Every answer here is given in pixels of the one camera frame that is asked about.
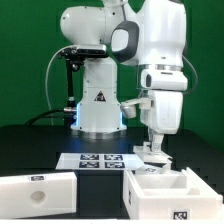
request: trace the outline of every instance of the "black table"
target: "black table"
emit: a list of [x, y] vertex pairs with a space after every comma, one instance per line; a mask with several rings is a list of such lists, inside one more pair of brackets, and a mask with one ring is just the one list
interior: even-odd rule
[[[0, 128], [0, 176], [53, 173], [61, 153], [133, 153], [148, 140], [146, 128], [129, 128], [126, 135], [90, 140], [63, 126], [10, 125]], [[224, 193], [224, 153], [189, 130], [165, 136], [162, 149], [173, 157], [172, 169], [190, 167], [217, 193]], [[78, 181], [77, 212], [38, 218], [128, 219], [122, 200], [122, 171], [74, 171]]]

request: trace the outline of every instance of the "green wall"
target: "green wall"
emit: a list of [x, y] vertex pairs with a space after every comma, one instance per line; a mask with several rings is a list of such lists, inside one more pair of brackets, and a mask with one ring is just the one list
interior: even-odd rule
[[[129, 0], [137, 11], [143, 0]], [[188, 20], [188, 58], [199, 74], [197, 91], [185, 97], [181, 126], [224, 150], [223, 0], [183, 0]], [[100, 0], [1, 0], [0, 1], [0, 126], [23, 124], [48, 110], [45, 71], [49, 60], [69, 43], [59, 21], [70, 6], [102, 6]], [[119, 66], [118, 99], [135, 98], [135, 68]], [[185, 68], [192, 82], [192, 74]], [[82, 96], [82, 72], [74, 74], [75, 95]], [[55, 60], [49, 92], [53, 108], [66, 105], [66, 71], [63, 60]], [[141, 126], [138, 119], [128, 126]]]

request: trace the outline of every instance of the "white box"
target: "white box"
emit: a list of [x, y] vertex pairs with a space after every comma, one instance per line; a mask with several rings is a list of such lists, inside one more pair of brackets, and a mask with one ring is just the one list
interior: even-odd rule
[[222, 216], [223, 197], [189, 168], [179, 174], [124, 171], [123, 199], [131, 219], [199, 220]]
[[0, 178], [0, 218], [13, 219], [76, 212], [73, 172]]

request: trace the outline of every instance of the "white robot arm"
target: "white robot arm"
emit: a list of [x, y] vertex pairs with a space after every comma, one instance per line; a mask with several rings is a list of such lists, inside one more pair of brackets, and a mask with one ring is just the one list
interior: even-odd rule
[[[73, 44], [86, 46], [108, 44], [113, 30], [134, 12], [127, 0], [103, 0], [105, 7], [72, 7], [61, 17], [61, 30]], [[111, 58], [86, 59], [83, 98], [77, 105], [77, 120], [71, 126], [82, 136], [104, 139], [122, 134], [120, 103], [117, 101], [117, 65]]]
[[[140, 107], [141, 122], [149, 127], [143, 154], [161, 152], [163, 135], [175, 134], [179, 128], [182, 91], [187, 89], [181, 71], [185, 42], [186, 13], [178, 0], [145, 0], [142, 9], [113, 32], [114, 56], [122, 64], [138, 66], [138, 88], [149, 99], [148, 107]], [[122, 110], [130, 114], [139, 101], [122, 103]], [[143, 160], [150, 162], [146, 156]]]

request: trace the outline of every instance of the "white cube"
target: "white cube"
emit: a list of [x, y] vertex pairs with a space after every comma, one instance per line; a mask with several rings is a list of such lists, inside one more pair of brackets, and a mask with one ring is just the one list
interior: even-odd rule
[[26, 218], [76, 212], [73, 172], [0, 178], [0, 218]]

